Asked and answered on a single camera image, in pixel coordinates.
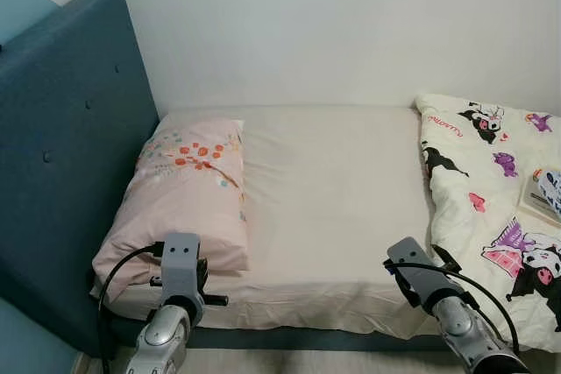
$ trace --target wooden floor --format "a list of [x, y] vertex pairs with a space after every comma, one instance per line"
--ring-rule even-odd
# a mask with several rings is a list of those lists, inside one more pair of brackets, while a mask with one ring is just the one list
[[[124, 374], [134, 349], [122, 348], [112, 374]], [[522, 359], [533, 374], [561, 374], [561, 355], [531, 350]], [[462, 374], [451, 352], [188, 349], [178, 374]], [[92, 360], [88, 374], [100, 374]]]

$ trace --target blue wall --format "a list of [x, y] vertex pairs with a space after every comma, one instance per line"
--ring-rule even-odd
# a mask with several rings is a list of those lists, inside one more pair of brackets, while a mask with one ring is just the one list
[[[0, 0], [0, 44], [57, 7], [51, 0]], [[66, 374], [76, 357], [76, 349], [0, 298], [0, 372]]]

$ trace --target blue upholstered headboard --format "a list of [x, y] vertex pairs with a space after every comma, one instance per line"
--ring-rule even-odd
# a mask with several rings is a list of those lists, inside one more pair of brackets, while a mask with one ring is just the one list
[[158, 122], [124, 0], [74, 0], [0, 52], [0, 293], [98, 355], [91, 259]]

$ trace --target blue bed frame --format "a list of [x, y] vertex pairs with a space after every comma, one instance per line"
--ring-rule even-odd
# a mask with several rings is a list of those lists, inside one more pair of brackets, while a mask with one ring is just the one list
[[[125, 0], [74, 0], [0, 52], [2, 296], [75, 348], [99, 356], [91, 259], [111, 226], [158, 115]], [[110, 314], [118, 342], [141, 321]], [[197, 328], [191, 347], [446, 349], [309, 328]]]

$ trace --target white fitted sheet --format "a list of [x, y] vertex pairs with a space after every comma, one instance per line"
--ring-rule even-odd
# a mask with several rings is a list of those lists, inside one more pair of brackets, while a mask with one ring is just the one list
[[[245, 120], [248, 272], [210, 274], [201, 326], [279, 326], [380, 331], [409, 338], [435, 333], [382, 267], [405, 236], [425, 245], [430, 196], [412, 109], [279, 106], [188, 109], [159, 129], [209, 116]], [[129, 286], [110, 309], [144, 320], [160, 290]]]

